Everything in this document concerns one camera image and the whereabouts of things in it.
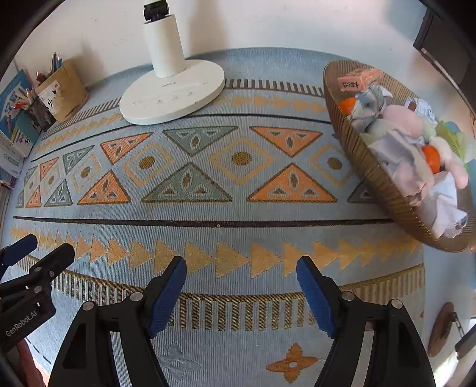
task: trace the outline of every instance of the brown wooden disc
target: brown wooden disc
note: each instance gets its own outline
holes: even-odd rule
[[[441,351],[448,339],[451,326],[453,325],[453,313],[455,308],[451,302],[447,302],[440,309],[431,330],[428,342],[428,356],[435,357]]]

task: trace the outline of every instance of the pink box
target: pink box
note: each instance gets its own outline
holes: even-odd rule
[[[355,69],[343,77],[337,78],[342,92],[363,92],[374,81],[379,81],[382,72],[379,69]]]

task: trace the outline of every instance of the orange flower motif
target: orange flower motif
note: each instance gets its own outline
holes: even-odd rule
[[[286,359],[266,366],[271,372],[282,372],[288,383],[293,383],[301,373],[301,370],[310,367],[319,360],[318,357],[302,356],[299,344],[293,344],[286,354]]]

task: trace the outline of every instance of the white cylinder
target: white cylinder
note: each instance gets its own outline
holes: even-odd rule
[[[185,70],[185,58],[175,15],[143,24],[144,36],[157,78],[168,78]]]

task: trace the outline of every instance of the orange fruit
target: orange fruit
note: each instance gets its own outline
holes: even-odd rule
[[[440,154],[434,146],[425,145],[421,148],[425,155],[426,163],[430,166],[433,174],[440,172],[441,160]]]
[[[339,108],[342,110],[342,112],[348,116],[352,114],[352,109],[354,108],[354,105],[357,102],[356,97],[350,97],[346,98],[343,101],[339,102]]]

